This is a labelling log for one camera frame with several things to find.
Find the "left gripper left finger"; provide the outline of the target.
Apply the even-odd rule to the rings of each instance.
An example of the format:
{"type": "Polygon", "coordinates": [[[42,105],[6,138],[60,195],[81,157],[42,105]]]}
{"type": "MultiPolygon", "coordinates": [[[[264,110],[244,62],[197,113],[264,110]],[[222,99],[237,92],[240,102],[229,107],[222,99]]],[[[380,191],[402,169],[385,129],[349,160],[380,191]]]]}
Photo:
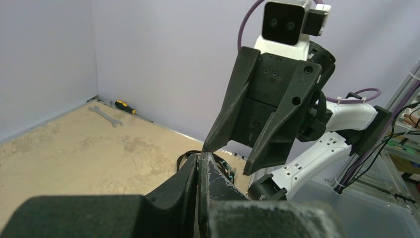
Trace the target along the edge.
{"type": "Polygon", "coordinates": [[[197,156],[146,195],[35,196],[22,203],[3,238],[190,238],[197,156]]]}

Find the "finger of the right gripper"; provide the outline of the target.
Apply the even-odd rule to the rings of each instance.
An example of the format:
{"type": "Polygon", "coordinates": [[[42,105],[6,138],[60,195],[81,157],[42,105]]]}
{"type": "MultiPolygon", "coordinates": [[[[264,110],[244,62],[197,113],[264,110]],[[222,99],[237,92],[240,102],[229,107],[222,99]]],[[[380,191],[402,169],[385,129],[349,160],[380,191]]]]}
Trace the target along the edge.
{"type": "Polygon", "coordinates": [[[248,156],[244,175],[286,163],[321,72],[322,66],[317,63],[297,63],[276,111],[269,116],[248,156]]]}
{"type": "Polygon", "coordinates": [[[236,121],[250,81],[258,66],[260,54],[260,50],[241,47],[232,69],[222,107],[204,141],[203,152],[213,153],[233,140],[236,121]]]}

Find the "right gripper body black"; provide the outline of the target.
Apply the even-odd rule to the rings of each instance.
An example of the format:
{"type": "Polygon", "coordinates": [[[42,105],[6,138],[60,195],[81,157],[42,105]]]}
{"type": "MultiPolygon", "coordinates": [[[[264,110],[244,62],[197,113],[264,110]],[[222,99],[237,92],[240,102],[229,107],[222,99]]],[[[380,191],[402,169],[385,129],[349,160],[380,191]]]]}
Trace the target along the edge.
{"type": "MultiPolygon", "coordinates": [[[[269,116],[276,111],[299,61],[269,53],[260,55],[236,121],[234,141],[253,148],[269,116]]],[[[316,83],[309,106],[318,95],[316,83]]]]}

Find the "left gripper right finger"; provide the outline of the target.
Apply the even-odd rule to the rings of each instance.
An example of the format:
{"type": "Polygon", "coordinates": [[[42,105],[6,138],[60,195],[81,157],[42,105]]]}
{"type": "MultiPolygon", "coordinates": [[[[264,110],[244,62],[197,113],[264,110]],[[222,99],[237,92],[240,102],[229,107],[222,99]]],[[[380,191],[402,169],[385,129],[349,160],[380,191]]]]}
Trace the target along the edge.
{"type": "Polygon", "coordinates": [[[202,238],[344,238],[340,218],[319,202],[251,201],[198,155],[198,228],[202,238]]]}

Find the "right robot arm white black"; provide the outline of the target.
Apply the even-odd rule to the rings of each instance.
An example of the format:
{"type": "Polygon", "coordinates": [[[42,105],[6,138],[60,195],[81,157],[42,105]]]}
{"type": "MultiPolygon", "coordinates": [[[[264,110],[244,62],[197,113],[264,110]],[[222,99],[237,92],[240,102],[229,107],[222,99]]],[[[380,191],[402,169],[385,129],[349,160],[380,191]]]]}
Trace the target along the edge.
{"type": "Polygon", "coordinates": [[[243,173],[277,167],[253,182],[253,200],[287,200],[326,167],[369,150],[391,113],[358,93],[330,102],[322,92],[335,57],[309,43],[306,59],[242,47],[204,152],[229,141],[251,147],[243,173]]]}

